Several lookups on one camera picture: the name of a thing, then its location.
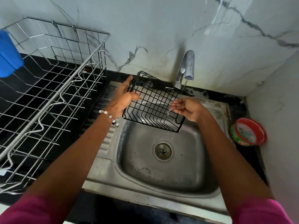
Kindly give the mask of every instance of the dish rack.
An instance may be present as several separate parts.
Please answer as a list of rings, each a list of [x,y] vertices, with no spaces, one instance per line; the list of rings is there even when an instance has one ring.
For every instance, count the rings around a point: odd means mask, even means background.
[[[4,30],[25,64],[0,78],[0,193],[19,194],[74,142],[103,92],[110,34],[30,17]]]
[[[139,91],[140,99],[132,101],[123,112],[123,118],[132,122],[178,133],[185,121],[170,109],[170,104],[181,95],[191,96],[150,74],[140,71],[128,91]]]

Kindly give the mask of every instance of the pink sleeve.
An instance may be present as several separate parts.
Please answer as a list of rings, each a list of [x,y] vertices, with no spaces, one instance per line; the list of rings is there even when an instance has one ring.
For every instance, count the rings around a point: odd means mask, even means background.
[[[39,196],[22,197],[0,215],[1,224],[57,224],[61,216],[54,206]]]
[[[234,224],[293,224],[276,200],[264,198],[244,202],[232,220]]]

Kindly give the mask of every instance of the white marble backsplash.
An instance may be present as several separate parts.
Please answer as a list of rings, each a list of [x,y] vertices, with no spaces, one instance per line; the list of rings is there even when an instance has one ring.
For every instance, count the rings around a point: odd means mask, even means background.
[[[297,0],[5,0],[0,28],[31,16],[107,31],[109,70],[167,81],[192,49],[189,86],[246,96],[298,50],[298,8]]]

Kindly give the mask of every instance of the black wire rack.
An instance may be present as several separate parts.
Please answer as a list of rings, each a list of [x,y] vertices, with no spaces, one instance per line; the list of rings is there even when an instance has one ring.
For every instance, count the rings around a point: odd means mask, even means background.
[[[132,122],[178,133],[185,121],[170,109],[170,104],[181,95],[191,96],[170,83],[163,82],[140,71],[128,87],[128,91],[139,91],[138,101],[132,101],[123,112],[123,118]]]

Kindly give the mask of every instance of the left hand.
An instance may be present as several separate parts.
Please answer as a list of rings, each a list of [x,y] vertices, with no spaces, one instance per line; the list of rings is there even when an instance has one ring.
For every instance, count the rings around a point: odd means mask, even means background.
[[[128,107],[132,100],[139,100],[139,92],[127,92],[133,76],[130,75],[116,90],[111,103],[105,109],[113,118],[117,119],[122,116],[123,110]]]

